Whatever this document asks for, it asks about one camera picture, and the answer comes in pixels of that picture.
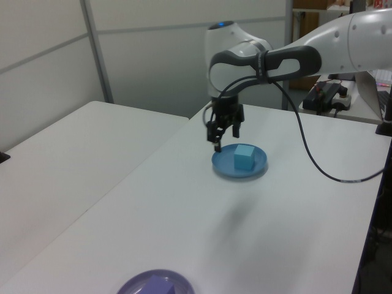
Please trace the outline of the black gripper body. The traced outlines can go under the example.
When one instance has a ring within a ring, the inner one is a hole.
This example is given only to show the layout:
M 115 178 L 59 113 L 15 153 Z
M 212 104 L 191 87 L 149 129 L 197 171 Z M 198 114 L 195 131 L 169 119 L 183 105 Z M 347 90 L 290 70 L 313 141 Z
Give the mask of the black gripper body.
M 238 96 L 212 98 L 213 113 L 217 123 L 242 123 L 244 121 L 243 105 L 239 103 Z

